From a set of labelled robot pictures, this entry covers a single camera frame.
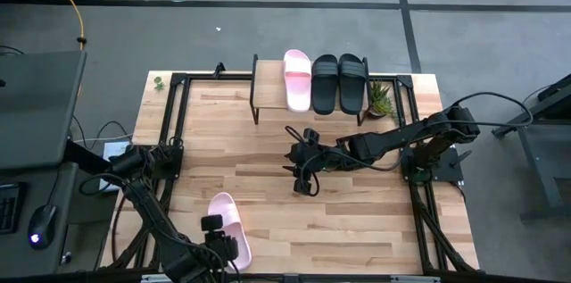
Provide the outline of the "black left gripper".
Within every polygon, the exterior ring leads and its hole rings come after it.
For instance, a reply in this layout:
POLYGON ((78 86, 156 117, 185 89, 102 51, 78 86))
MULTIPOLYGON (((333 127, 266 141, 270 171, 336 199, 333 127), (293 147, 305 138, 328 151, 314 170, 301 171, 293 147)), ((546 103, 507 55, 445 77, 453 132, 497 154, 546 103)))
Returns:
POLYGON ((239 272, 235 263, 235 259, 239 255, 237 240, 222 229, 222 216, 214 214, 202 217, 201 228, 204 232, 203 246, 207 249, 206 255, 209 257, 209 263, 213 269, 221 271, 230 266, 234 272, 239 272))

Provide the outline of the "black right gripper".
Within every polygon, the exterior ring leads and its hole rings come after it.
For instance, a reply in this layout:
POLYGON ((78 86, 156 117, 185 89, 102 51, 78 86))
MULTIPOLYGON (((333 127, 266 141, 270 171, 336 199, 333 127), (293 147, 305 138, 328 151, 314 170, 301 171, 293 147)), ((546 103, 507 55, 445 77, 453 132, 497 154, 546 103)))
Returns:
POLYGON ((304 196, 316 196, 320 190, 317 173, 320 171, 334 171, 341 167, 343 143, 336 140, 334 146, 325 146, 319 143, 320 134, 311 128, 306 128, 301 135, 293 129, 293 151, 286 154, 294 166, 282 166, 295 177, 294 192, 304 196))

